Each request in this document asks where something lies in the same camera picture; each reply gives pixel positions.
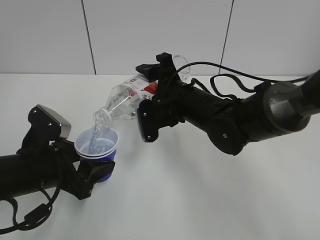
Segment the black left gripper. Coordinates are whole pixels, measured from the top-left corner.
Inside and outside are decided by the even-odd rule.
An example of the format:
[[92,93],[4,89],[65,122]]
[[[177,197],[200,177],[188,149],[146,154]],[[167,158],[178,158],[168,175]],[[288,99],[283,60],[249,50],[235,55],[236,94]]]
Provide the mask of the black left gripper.
[[80,160],[72,141],[60,138],[50,145],[50,180],[51,188],[60,186],[60,189],[73,195],[78,200],[91,196],[92,183],[103,182],[110,175],[116,163],[114,161],[82,160],[78,169],[74,163]]

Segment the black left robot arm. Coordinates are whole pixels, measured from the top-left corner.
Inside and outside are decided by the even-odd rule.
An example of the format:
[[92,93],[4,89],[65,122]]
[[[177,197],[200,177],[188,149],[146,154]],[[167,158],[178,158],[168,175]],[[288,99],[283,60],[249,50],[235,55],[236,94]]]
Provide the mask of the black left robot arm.
[[40,188],[59,187],[83,200],[115,165],[113,160],[82,159],[68,140],[57,140],[41,149],[21,148],[0,158],[0,195],[18,197]]

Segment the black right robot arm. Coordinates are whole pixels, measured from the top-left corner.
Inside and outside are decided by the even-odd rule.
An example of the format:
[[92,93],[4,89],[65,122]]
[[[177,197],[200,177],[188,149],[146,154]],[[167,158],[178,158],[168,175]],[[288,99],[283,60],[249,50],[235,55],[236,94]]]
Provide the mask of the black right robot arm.
[[189,122],[204,131],[220,151],[239,154],[248,143],[299,132],[311,116],[320,112],[320,74],[279,81],[259,78],[250,89],[240,80],[240,71],[228,68],[226,77],[249,93],[247,98],[218,91],[215,78],[206,88],[198,79],[183,82],[171,54],[156,56],[156,64],[141,64],[135,69],[149,82],[157,81],[152,99],[142,100],[137,121],[142,140],[154,142],[159,130]]

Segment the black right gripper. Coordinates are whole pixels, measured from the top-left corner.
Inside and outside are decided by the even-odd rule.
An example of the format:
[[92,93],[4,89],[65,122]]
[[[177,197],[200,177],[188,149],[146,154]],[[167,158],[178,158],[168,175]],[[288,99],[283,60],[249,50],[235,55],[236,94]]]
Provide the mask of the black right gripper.
[[158,64],[141,64],[135,70],[149,82],[158,80],[154,97],[149,104],[149,128],[161,129],[189,122],[200,127],[200,114],[196,104],[200,103],[200,81],[192,78],[190,83],[175,75],[177,69],[173,56],[163,52],[156,55]]

